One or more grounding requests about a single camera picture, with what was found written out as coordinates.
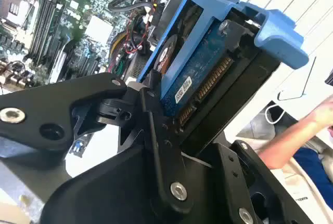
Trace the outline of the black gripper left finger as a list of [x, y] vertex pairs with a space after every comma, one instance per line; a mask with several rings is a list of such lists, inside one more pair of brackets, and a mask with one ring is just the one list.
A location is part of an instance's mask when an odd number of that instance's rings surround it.
[[108, 124], [119, 126], [123, 151], [154, 144], [179, 147], [158, 89], [137, 90], [100, 73], [1, 96], [1, 159], [24, 171], [55, 174], [76, 139]]

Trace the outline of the person's hand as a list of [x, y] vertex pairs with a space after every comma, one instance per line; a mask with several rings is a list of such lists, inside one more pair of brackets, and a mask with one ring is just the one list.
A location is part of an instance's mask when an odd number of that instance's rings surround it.
[[332, 126], [332, 95], [322, 101], [313, 111], [316, 123], [322, 127]]

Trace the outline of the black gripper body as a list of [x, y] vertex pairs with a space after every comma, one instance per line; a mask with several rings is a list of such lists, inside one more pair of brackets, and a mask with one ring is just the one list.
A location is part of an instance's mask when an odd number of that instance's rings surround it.
[[41, 223], [230, 223], [227, 178], [235, 153], [214, 144], [208, 157], [175, 144], [133, 146], [60, 186]]

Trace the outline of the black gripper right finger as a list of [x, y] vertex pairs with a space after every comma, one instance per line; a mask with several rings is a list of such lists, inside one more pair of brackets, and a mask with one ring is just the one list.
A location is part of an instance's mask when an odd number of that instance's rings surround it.
[[311, 223], [282, 184], [245, 143], [213, 144], [224, 223]]

